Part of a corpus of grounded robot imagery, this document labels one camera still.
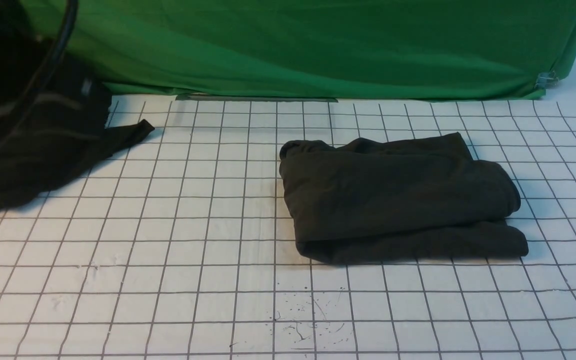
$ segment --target gray grid line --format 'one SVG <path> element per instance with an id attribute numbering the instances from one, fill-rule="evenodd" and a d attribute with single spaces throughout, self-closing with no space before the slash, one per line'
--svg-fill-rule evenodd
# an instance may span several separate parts
<path id="1" fill-rule="evenodd" d="M 408 123 L 412 128 L 412 122 L 410 120 L 410 116 L 408 116 L 408 107 L 404 104 L 404 109 L 406 109 L 406 116 L 408 119 Z M 424 285 L 424 276 L 421 273 L 421 265 L 419 264 L 419 259 L 416 259 L 416 271 L 419 273 L 419 281 L 421 282 L 421 289 L 423 290 L 423 298 L 425 300 L 425 307 L 428 311 L 428 319 L 430 320 L 430 327 L 432 328 L 432 335 L 434 335 L 434 341 L 437 344 L 437 353 L 439 355 L 439 360 L 443 360 L 442 356 L 442 346 L 439 344 L 439 336 L 437 335 L 437 329 L 435 328 L 435 321 L 433 320 L 433 313 L 430 311 L 430 304 L 428 303 L 428 293 L 426 292 L 426 287 Z"/>
<path id="2" fill-rule="evenodd" d="M 141 107 L 141 112 L 144 112 L 145 107 L 146 107 L 146 102 L 143 103 L 143 105 Z M 126 166 L 126 162 L 124 161 L 123 164 L 121 164 L 121 172 L 122 173 L 124 171 L 125 166 Z M 113 195 L 117 194 L 118 188 L 119 188 L 119 182 L 117 181 L 117 183 L 114 185 L 114 192 L 112 193 Z M 81 287 L 79 289 L 79 293 L 77 294 L 77 300 L 75 301 L 75 307 L 74 307 L 74 310 L 73 310 L 72 315 L 70 317 L 70 323 L 68 324 L 68 328 L 66 329 L 66 334 L 63 337 L 63 341 L 61 342 L 61 345 L 59 346 L 59 355 L 57 356 L 57 360 L 62 358 L 62 353 L 64 352 L 64 345 L 68 341 L 68 335 L 70 335 L 70 333 L 71 333 L 71 328 L 73 327 L 73 322 L 75 320 L 75 314 L 77 313 L 78 305 L 80 303 L 80 299 L 82 298 L 84 288 L 86 287 L 86 282 L 89 278 L 90 271 L 92 269 L 95 269 L 93 271 L 96 271 L 96 269 L 98 269 L 96 267 L 96 265 L 95 266 L 92 266 L 92 265 L 95 263 L 95 254 L 97 253 L 99 243 L 101 242 L 101 236 L 103 234 L 103 229 L 106 226 L 106 221 L 108 220 L 108 215 L 110 214 L 110 209 L 111 209 L 111 205 L 108 205 L 108 209 L 105 212 L 105 217 L 103 219 L 103 224 L 101 226 L 101 230 L 99 230 L 99 235 L 98 235 L 96 241 L 94 242 L 94 249 L 92 251 L 92 254 L 90 255 L 90 261 L 88 262 L 88 267 L 86 269 L 86 275 L 84 276 L 84 279 L 81 283 Z"/>
<path id="3" fill-rule="evenodd" d="M 81 188 L 82 193 L 84 191 L 84 188 L 86 187 L 86 182 L 87 182 L 87 179 L 84 181 L 84 186 Z M 21 349 L 21 345 L 23 344 L 24 340 L 26 339 L 26 336 L 28 335 L 28 331 L 30 330 L 30 324 L 33 322 L 33 318 L 35 317 L 35 313 L 37 313 L 37 308 L 39 307 L 39 303 L 42 300 L 42 297 L 44 296 L 44 294 L 46 294 L 46 286 L 48 285 L 48 281 L 50 280 L 50 276 L 53 273 L 53 269 L 55 269 L 55 263 L 57 262 L 57 258 L 59 257 L 59 253 L 62 250 L 62 246 L 64 245 L 64 239 L 66 238 L 66 232 L 68 231 L 68 228 L 70 228 L 71 223 L 73 223 L 73 219 L 69 219 L 68 225 L 66 225 L 66 231 L 64 231 L 63 236 L 61 237 L 61 241 L 59 241 L 59 246 L 57 247 L 57 251 L 55 251 L 55 253 L 54 253 L 54 258 L 52 259 L 52 264 L 48 268 L 48 274 L 46 275 L 46 279 L 43 281 L 41 291 L 39 292 L 39 294 L 37 294 L 37 302 L 34 304 L 34 308 L 32 309 L 32 314 L 30 315 L 28 324 L 25 327 L 25 331 L 23 332 L 23 336 L 21 337 L 21 340 L 19 340 L 19 344 L 16 346 L 16 351 L 14 351 L 14 358 L 15 359 L 19 357 L 19 350 Z M 18 268 L 19 268 L 18 265 L 13 266 L 11 273 L 14 272 L 15 269 L 18 269 Z"/>
<path id="4" fill-rule="evenodd" d="M 195 114 L 195 123 L 197 122 L 197 114 Z M 221 113 L 221 125 L 224 125 L 224 113 Z M 219 128 L 219 138 L 222 137 L 222 128 Z M 219 152 L 221 151 L 221 144 L 217 145 L 217 158 L 219 158 Z M 217 166 L 214 168 L 214 175 L 217 177 Z M 215 195 L 215 181 L 212 182 L 212 191 L 211 195 Z M 213 210 L 213 198 L 210 198 L 210 203 L 208 205 L 208 214 L 210 214 Z M 205 232 L 205 241 L 203 242 L 203 250 L 201 251 L 201 267 L 199 267 L 199 281 L 197 283 L 197 296 L 194 299 L 194 313 L 192 313 L 192 324 L 190 325 L 190 337 L 188 339 L 188 352 L 192 349 L 193 344 L 193 334 L 195 332 L 195 324 L 197 321 L 197 308 L 199 306 L 199 294 L 202 287 L 202 276 L 204 275 L 204 262 L 206 260 L 206 246 L 208 244 L 208 232 L 210 231 L 210 218 L 208 218 L 206 224 L 206 232 Z"/>
<path id="5" fill-rule="evenodd" d="M 490 119 L 486 118 L 486 120 L 488 121 L 488 123 L 489 123 L 490 126 L 492 127 L 492 123 L 490 123 Z M 508 160 L 508 155 L 506 154 L 506 151 L 504 150 L 504 148 L 502 148 L 501 151 L 502 151 L 502 153 L 503 153 L 503 157 L 505 157 L 505 159 Z M 518 184 L 517 184 L 517 187 L 519 188 L 519 191 L 520 191 L 521 193 L 523 193 L 523 194 L 526 193 L 526 192 L 524 191 L 524 189 L 521 187 L 521 184 L 518 183 Z M 528 209 L 530 209 L 530 212 L 531 212 L 532 216 L 534 217 L 534 216 L 535 216 L 535 212 L 534 212 L 534 210 L 533 210 L 532 205 L 530 205 L 530 202 L 526 202 L 526 205 L 528 205 Z M 526 276 L 528 277 L 528 282 L 530 282 L 530 286 L 531 286 L 532 289 L 534 290 L 534 289 L 535 289 L 535 286 L 533 285 L 533 280 L 530 278 L 530 274 L 528 273 L 528 271 L 526 270 L 525 267 L 523 268 L 523 270 L 525 271 Z M 557 346 L 558 346 L 559 349 L 560 349 L 561 356 L 564 358 L 564 360 L 567 360 L 566 353 L 564 352 L 563 347 L 562 347 L 562 343 L 560 342 L 560 339 L 559 339 L 559 338 L 557 337 L 557 335 L 555 334 L 555 331 L 553 330 L 553 325 L 552 325 L 551 322 L 548 320 L 548 315 L 546 315 L 546 311 L 544 310 L 544 305 L 542 304 L 541 299 L 539 299 L 539 296 L 536 296 L 535 298 L 537 299 L 537 303 L 539 304 L 539 307 L 541 308 L 541 312 L 542 312 L 542 314 L 543 314 L 544 319 L 546 319 L 546 324 L 548 324 L 548 329 L 550 330 L 552 337 L 553 337 L 553 338 L 555 339 L 555 341 L 557 342 Z"/>
<path id="6" fill-rule="evenodd" d="M 249 110 L 250 112 L 252 111 L 252 103 L 249 104 Z M 248 114 L 248 125 L 249 128 L 247 130 L 247 135 L 246 138 L 249 140 L 250 139 L 250 114 Z M 249 152 L 250 152 L 250 148 L 249 146 L 246 148 L 246 164 L 244 166 L 244 174 L 246 175 L 246 177 L 244 177 L 244 193 L 243 193 L 243 198 L 244 200 L 241 203 L 241 228 L 239 229 L 239 241 L 238 241 L 238 253 L 237 253 L 237 277 L 235 280 L 235 300 L 234 300 L 234 305 L 232 308 L 232 333 L 230 335 L 230 356 L 229 359 L 233 360 L 233 347 L 235 344 L 235 331 L 236 328 L 235 326 L 237 325 L 237 297 L 238 297 L 238 290 L 240 289 L 240 270 L 242 269 L 241 264 L 242 264 L 242 239 L 243 239 L 243 234 L 244 234 L 244 211 L 246 209 L 246 180 L 248 178 L 248 164 L 249 164 Z M 217 177 L 217 166 L 215 166 L 215 177 Z"/>
<path id="7" fill-rule="evenodd" d="M 437 122 L 437 117 L 435 116 L 435 109 L 430 105 L 430 110 L 432 111 L 432 117 L 434 118 L 434 123 L 439 127 L 439 123 Z M 452 271 L 454 272 L 454 277 L 457 279 L 457 285 L 459 286 L 459 292 L 461 293 L 461 301 L 463 301 L 463 307 L 466 309 L 466 316 L 468 317 L 468 322 L 470 323 L 470 329 L 472 330 L 472 335 L 475 337 L 475 341 L 477 342 L 477 349 L 479 350 L 479 358 L 484 360 L 482 355 L 482 344 L 480 344 L 480 338 L 475 331 L 475 326 L 473 325 L 473 319 L 471 318 L 471 311 L 468 309 L 468 303 L 466 303 L 466 296 L 464 296 L 464 289 L 462 289 L 462 282 L 459 280 L 459 274 L 457 274 L 457 267 L 455 266 L 455 260 L 451 257 L 450 262 L 452 263 Z"/>
<path id="8" fill-rule="evenodd" d="M 168 120 L 170 118 L 170 109 L 172 108 L 172 101 L 170 102 L 170 105 L 168 105 L 168 114 L 166 116 L 166 123 L 168 123 Z M 159 144 L 159 150 L 162 150 L 162 144 Z M 153 185 L 153 180 L 150 180 L 150 183 L 148 184 L 148 191 L 146 191 L 146 194 L 148 194 L 150 192 L 150 187 Z M 179 208 L 179 201 L 180 201 L 181 197 L 177 196 L 177 200 L 176 200 L 176 207 L 174 207 L 174 209 L 178 209 Z M 168 262 L 168 257 L 170 255 L 170 245 L 172 244 L 172 233 L 174 230 L 174 226 L 170 227 L 170 233 L 169 233 L 169 239 L 167 241 L 167 247 L 166 247 L 166 255 L 164 257 L 164 264 L 167 264 Z M 161 267 L 161 276 L 159 278 L 159 286 L 157 289 L 157 297 L 155 298 L 155 307 L 152 310 L 152 324 L 150 325 L 150 329 L 148 330 L 148 337 L 146 338 L 146 347 L 145 347 L 145 351 L 144 353 L 148 354 L 148 346 L 150 346 L 151 344 L 151 337 L 153 336 L 153 327 L 155 324 L 155 318 L 157 317 L 157 307 L 160 304 L 160 296 L 162 295 L 162 285 L 164 283 L 164 276 L 166 275 L 166 268 L 165 266 Z"/>
<path id="9" fill-rule="evenodd" d="M 374 294 L 382 294 L 383 291 L 373 291 Z M 361 294 L 361 292 L 359 291 L 354 291 L 352 290 L 352 292 L 346 291 L 344 292 L 344 294 L 354 294 L 354 293 L 359 293 Z M 182 294 L 196 294 L 196 292 L 182 292 Z M 230 292 L 201 292 L 201 294 L 230 294 Z M 459 294 L 458 291 L 453 291 L 451 292 L 451 294 Z M 101 293 L 97 293 L 95 295 L 104 295 L 103 292 Z M 565 316 L 565 317 L 544 317 L 544 318 L 517 318 L 517 319 L 511 319 L 510 322 L 544 322 L 544 321 L 570 321 L 570 320 L 576 320 L 576 316 Z M 366 323 L 388 323 L 390 324 L 391 322 L 393 322 L 394 324 L 397 323 L 410 323 L 410 322 L 416 322 L 416 323 L 428 323 L 427 319 L 396 319 L 396 320 L 390 320 L 390 319 L 362 319 L 360 320 L 361 322 L 366 322 Z M 285 319 L 285 318 L 280 318 L 280 319 L 275 319 L 275 320 L 269 320 L 269 321 L 260 321 L 260 320 L 238 320 L 236 321 L 236 324 L 271 324 L 271 323 L 277 323 L 277 324 L 294 324 L 295 320 L 292 319 Z M 325 323 L 346 323 L 349 322 L 348 319 L 325 319 L 325 320 L 316 320 L 314 321 L 315 323 L 321 323 L 321 322 L 325 322 Z M 507 319 L 433 319 L 432 322 L 434 323 L 464 323 L 464 324 L 470 324 L 470 323 L 478 323 L 478 322 L 508 322 Z M 87 325 L 110 325 L 110 324 L 121 324 L 121 325 L 153 325 L 153 324 L 173 324 L 173 325 L 190 325 L 190 324 L 232 324 L 233 322 L 230 320 L 223 320 L 223 321 L 219 321 L 219 320 L 215 320 L 215 321 L 85 321 L 85 322 L 78 322 L 78 321 L 74 321 L 74 322 L 70 322 L 70 321 L 62 321 L 62 322 L 46 322 L 46 321 L 32 321 L 32 322 L 0 322 L 0 325 L 68 325 L 68 324 L 73 324 L 73 325 L 81 325 L 81 324 L 87 324 Z"/>
<path id="10" fill-rule="evenodd" d="M 277 103 L 274 104 L 274 121 L 275 125 L 277 125 L 277 114 L 279 113 L 279 105 Z M 274 132 L 275 142 L 277 142 L 279 138 L 279 133 L 277 131 Z M 274 196 L 277 198 L 279 195 L 277 193 L 277 186 L 274 187 Z M 274 217 L 277 217 L 277 201 L 275 200 L 274 203 Z M 272 231 L 274 234 L 274 242 L 272 242 L 272 360 L 275 360 L 275 354 L 277 351 L 277 319 L 279 319 L 279 314 L 277 313 L 277 221 L 272 222 Z"/>
<path id="11" fill-rule="evenodd" d="M 357 109 L 354 104 L 352 104 L 352 109 L 354 111 L 355 120 L 357 119 Z M 332 116 L 330 119 L 330 139 L 332 139 L 333 144 L 335 143 L 335 132 L 333 131 L 333 121 Z M 350 323 L 352 324 L 352 337 L 354 339 L 354 355 L 356 360 L 359 360 L 359 342 L 357 341 L 357 327 L 355 326 L 355 308 L 353 307 L 353 294 L 352 287 L 350 286 L 350 272 L 348 271 L 348 266 L 345 268 L 345 280 L 348 283 L 348 303 L 350 303 Z"/>
<path id="12" fill-rule="evenodd" d="M 461 120 L 461 123 L 463 124 L 463 128 L 466 129 L 466 123 L 464 123 L 464 119 L 461 117 L 461 114 L 459 114 L 459 119 Z M 475 157 L 476 157 L 477 159 L 479 159 L 480 157 L 479 157 L 479 155 L 478 155 L 478 153 L 477 153 L 477 148 L 475 148 L 474 146 L 473 146 L 473 152 L 475 153 Z M 486 264 L 487 264 L 488 271 L 489 271 L 489 273 L 490 273 L 490 278 L 492 278 L 492 281 L 493 281 L 493 284 L 494 284 L 494 289 L 495 289 L 495 291 L 490 291 L 490 292 L 496 292 L 496 294 L 497 294 L 497 296 L 498 296 L 498 298 L 499 298 L 499 303 L 501 304 L 501 307 L 502 307 L 502 309 L 503 309 L 503 314 L 505 315 L 506 322 L 508 323 L 508 328 L 510 328 L 510 332 L 512 332 L 512 337 L 514 337 L 514 341 L 515 341 L 516 344 L 517 344 L 517 349 L 519 350 L 519 357 L 521 357 L 521 360 L 524 360 L 524 353 L 521 351 L 521 350 L 522 350 L 522 347 L 521 347 L 521 344 L 519 344 L 519 337 L 517 336 L 517 333 L 515 332 L 515 329 L 513 328 L 512 324 L 511 324 L 510 316 L 508 316 L 508 310 L 506 309 L 506 305 L 505 305 L 505 303 L 504 303 L 504 300 L 503 300 L 502 297 L 501 297 L 501 291 L 499 290 L 499 285 L 498 285 L 497 280 L 496 280 L 496 278 L 495 278 L 495 274 L 493 273 L 492 267 L 490 266 L 490 260 L 489 260 L 489 258 L 486 258 Z M 461 293 L 464 294 L 464 290 L 461 289 L 461 284 L 459 284 L 459 288 L 460 288 L 460 290 L 461 290 Z M 473 319 L 471 319 L 470 316 L 469 316 L 468 318 L 469 318 L 469 321 L 470 321 L 471 325 L 473 325 Z M 476 332 L 475 329 L 474 329 L 474 325 L 473 325 L 473 333 L 474 333 L 474 335 L 475 335 L 475 337 L 477 338 L 477 341 L 478 341 L 479 338 L 477 337 L 478 335 L 477 335 L 477 332 Z M 478 344 L 478 347 L 479 347 L 478 350 L 480 351 L 480 355 L 481 355 L 481 354 L 482 354 L 482 346 L 481 346 L 479 343 L 477 343 L 477 344 Z"/>
<path id="13" fill-rule="evenodd" d="M 379 114 L 381 116 L 381 122 L 384 124 L 384 128 L 386 128 L 386 123 L 384 123 L 384 112 L 382 112 L 382 105 L 379 105 Z M 388 132 L 384 131 L 386 136 L 386 141 L 390 141 L 388 138 Z M 397 346 L 397 359 L 402 360 L 402 354 L 400 353 L 400 340 L 397 337 L 397 330 L 395 329 L 395 319 L 393 317 L 393 303 L 391 303 L 391 293 L 388 290 L 388 280 L 386 279 L 386 267 L 384 266 L 384 262 L 381 263 L 381 273 L 383 275 L 383 288 L 386 290 L 386 301 L 388 301 L 388 312 L 390 313 L 390 321 L 392 323 L 392 333 L 395 337 L 395 345 Z"/>
<path id="14" fill-rule="evenodd" d="M 301 103 L 301 112 L 304 112 L 304 110 L 305 110 L 304 109 L 304 103 L 302 102 Z M 304 118 L 303 114 L 301 115 L 301 121 L 304 124 L 304 128 L 302 130 L 303 131 L 303 138 L 306 139 L 306 119 Z M 275 196 L 277 196 L 277 199 L 275 199 L 275 202 L 274 202 L 274 207 L 277 208 L 277 201 L 279 200 L 279 196 L 278 196 L 279 194 L 277 194 L 277 185 L 275 185 L 274 189 L 275 189 Z M 308 272 L 310 273 L 310 310 L 312 312 L 312 334 L 311 334 L 311 337 L 312 337 L 312 347 L 313 347 L 312 350 L 315 350 L 315 349 L 317 349 L 317 324 L 315 322 L 315 319 L 316 319 L 316 317 L 315 317 L 315 305 L 317 304 L 316 303 L 317 300 L 315 299 L 315 292 L 314 292 L 315 286 L 314 286 L 314 281 L 313 281 L 314 276 L 313 276 L 313 260 L 312 259 L 310 259 L 308 262 Z M 317 360 L 317 353 L 314 353 L 314 360 Z"/>
<path id="15" fill-rule="evenodd" d="M 282 267 L 286 267 L 288 265 L 286 264 L 278 264 L 281 265 Z M 576 264 L 565 264 L 565 266 L 574 266 Z M 442 266 L 440 264 L 433 264 L 433 265 L 429 265 L 432 267 L 439 267 Z M 450 267 L 452 268 L 453 265 L 452 264 L 448 264 L 445 265 L 446 267 Z M 513 267 L 519 267 L 521 265 L 515 264 L 512 265 Z M 537 264 L 535 265 L 537 267 L 543 267 L 545 265 L 543 264 Z M 550 266 L 552 267 L 556 267 L 559 266 L 557 264 L 550 264 Z M 516 294 L 516 293 L 531 293 L 531 294 L 541 294 L 541 293 L 546 293 L 546 292 L 551 292 L 553 290 L 557 290 L 560 292 L 576 292 L 576 289 L 546 289 L 546 290 L 463 290 L 462 292 L 464 292 L 464 294 L 496 294 L 497 292 L 499 292 L 499 294 Z M 281 290 L 282 293 L 287 293 L 287 294 L 310 294 L 309 290 Z M 382 294 L 384 291 L 382 290 L 334 290 L 334 291 L 322 291 L 322 290 L 315 290 L 314 293 L 315 294 L 326 294 L 329 292 L 335 292 L 335 293 L 341 293 L 341 294 L 346 294 L 346 293 L 359 293 L 359 294 L 372 294 L 372 293 L 378 293 L 378 294 Z M 389 290 L 388 291 L 390 294 L 414 294 L 414 293 L 420 293 L 422 291 L 418 291 L 418 290 Z M 456 294 L 459 291 L 453 291 L 453 290 L 425 290 L 424 292 L 428 293 L 428 294 Z M 272 290 L 250 290 L 250 291 L 199 291 L 199 294 L 270 294 L 272 293 Z M 78 291 L 45 291 L 45 292 L 0 292 L 0 295 L 17 295 L 17 296 L 39 296 L 39 295 L 55 295 L 55 294 L 64 294 L 64 295 L 76 295 L 79 294 Z M 83 291 L 81 292 L 82 295 L 135 295 L 135 294 L 142 294 L 142 295 L 154 295 L 156 296 L 157 294 L 197 294 L 197 291 L 161 291 L 161 292 L 156 292 L 156 291 L 122 291 L 122 292 L 116 292 L 116 291 Z"/>

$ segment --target white floor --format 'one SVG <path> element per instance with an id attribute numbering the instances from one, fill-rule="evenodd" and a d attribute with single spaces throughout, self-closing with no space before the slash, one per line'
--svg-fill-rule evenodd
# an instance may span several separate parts
<path id="1" fill-rule="evenodd" d="M 146 143 L 0 212 L 0 359 L 576 360 L 576 102 L 118 98 Z M 286 141 L 461 132 L 521 189 L 522 260 L 300 257 Z"/>

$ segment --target grid mat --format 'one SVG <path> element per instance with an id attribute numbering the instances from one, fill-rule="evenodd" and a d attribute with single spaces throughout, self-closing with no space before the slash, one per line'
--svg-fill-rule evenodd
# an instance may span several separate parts
<path id="1" fill-rule="evenodd" d="M 576 360 L 576 104 L 116 98 L 146 142 L 0 212 L 0 359 Z M 460 132 L 515 179 L 519 260 L 297 254 L 278 149 Z"/>

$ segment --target black garment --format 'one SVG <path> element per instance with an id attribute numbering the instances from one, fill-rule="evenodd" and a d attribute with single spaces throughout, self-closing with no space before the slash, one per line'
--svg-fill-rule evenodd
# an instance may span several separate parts
<path id="1" fill-rule="evenodd" d="M 461 134 L 333 148 L 289 141 L 279 153 L 297 250 L 327 264 L 414 257 L 514 257 L 526 237 L 503 220 L 521 198 Z"/>
<path id="2" fill-rule="evenodd" d="M 0 0 L 0 210 L 59 189 L 154 130 L 146 121 L 106 129 L 112 94 L 70 54 L 61 57 L 29 115 L 15 118 L 11 110 L 51 41 L 28 37 L 25 25 L 11 26 L 16 20 L 27 25 L 22 8 L 12 3 Z"/>

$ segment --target green backdrop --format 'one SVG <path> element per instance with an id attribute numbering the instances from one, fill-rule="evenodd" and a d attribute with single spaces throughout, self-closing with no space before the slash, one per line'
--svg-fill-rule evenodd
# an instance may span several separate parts
<path id="1" fill-rule="evenodd" d="M 22 0 L 54 35 L 64 0 Z M 118 93 L 536 98 L 576 0 L 80 0 L 70 50 Z"/>

